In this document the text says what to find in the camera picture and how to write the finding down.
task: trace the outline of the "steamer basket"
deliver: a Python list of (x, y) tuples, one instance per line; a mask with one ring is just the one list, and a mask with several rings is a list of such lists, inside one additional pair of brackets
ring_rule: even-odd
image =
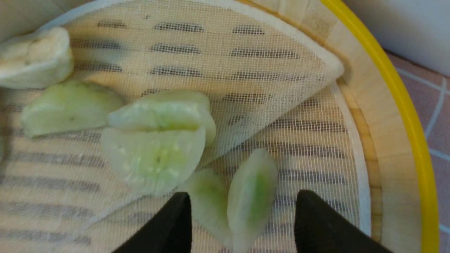
[[(342, 60), (346, 70), (337, 82), (363, 144), (372, 237), (394, 252), (438, 252), (437, 195), (423, 131), (401, 79), (370, 32), (339, 0), (239, 1), (297, 27)], [(0, 41), (85, 2), (2, 0)]]

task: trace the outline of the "yellow rim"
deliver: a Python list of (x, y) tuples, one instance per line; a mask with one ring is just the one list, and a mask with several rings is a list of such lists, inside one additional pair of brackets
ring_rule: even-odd
[(414, 109), (414, 105), (411, 102), (410, 96), (408, 95), (408, 91), (381, 46), (353, 12), (341, 1), (322, 0), (322, 3), (327, 6), (359, 40), (378, 67), (378, 70), (392, 93), (392, 97), (394, 98), (403, 119), (403, 123), (406, 126), (406, 132), (416, 163), (421, 200), (420, 206), (422, 211), (422, 252), (437, 253), (439, 250), (439, 216), (433, 167), (428, 152), (427, 142), (423, 135), (422, 126), (420, 125), (419, 118)]

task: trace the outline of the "mesh cloth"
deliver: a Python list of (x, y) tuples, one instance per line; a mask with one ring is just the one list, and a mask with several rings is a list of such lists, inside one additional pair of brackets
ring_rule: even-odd
[[(296, 252), (299, 189), (314, 190), (370, 232), (363, 152), (335, 83), (343, 66), (297, 29), (218, 0), (96, 1), (44, 28), (58, 25), (71, 35), (73, 78), (109, 86), (128, 102), (175, 88), (209, 96), (218, 132), (199, 169), (211, 166), (229, 184), (253, 149), (273, 154), (278, 193), (254, 252)], [(26, 139), (20, 112), (40, 93), (2, 93), (9, 148), (0, 174), (0, 252), (111, 252), (170, 196), (140, 196), (117, 178), (101, 156), (100, 130)], [(194, 223), (192, 252), (227, 250)]]

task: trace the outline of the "dumpling wrapper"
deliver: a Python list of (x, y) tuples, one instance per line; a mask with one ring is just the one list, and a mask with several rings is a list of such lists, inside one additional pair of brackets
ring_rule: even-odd
[(124, 132), (105, 128), (102, 152), (127, 185), (146, 195), (170, 193), (194, 172), (205, 148), (206, 131)]
[(254, 150), (239, 166), (231, 181), (227, 208), (234, 253), (247, 253), (265, 231), (277, 185), (277, 164), (267, 150)]
[(124, 105), (112, 90), (97, 83), (69, 80), (47, 88), (23, 108), (25, 136), (103, 127), (108, 113)]
[(74, 59), (66, 29), (55, 27), (0, 44), (0, 86), (40, 89), (67, 79)]
[(216, 137), (210, 101), (193, 90), (165, 90), (146, 95), (108, 115), (108, 124), (125, 131), (167, 131), (206, 128), (206, 146)]
[(177, 189), (187, 192), (191, 199), (192, 218), (202, 225), (225, 247), (231, 249), (228, 227), (228, 189), (212, 169), (195, 172)]

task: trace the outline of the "tile floor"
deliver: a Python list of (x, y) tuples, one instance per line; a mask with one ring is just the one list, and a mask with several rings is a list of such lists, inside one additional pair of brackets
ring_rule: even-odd
[(450, 253), (450, 78), (389, 54), (420, 118), (439, 204), (440, 253)]

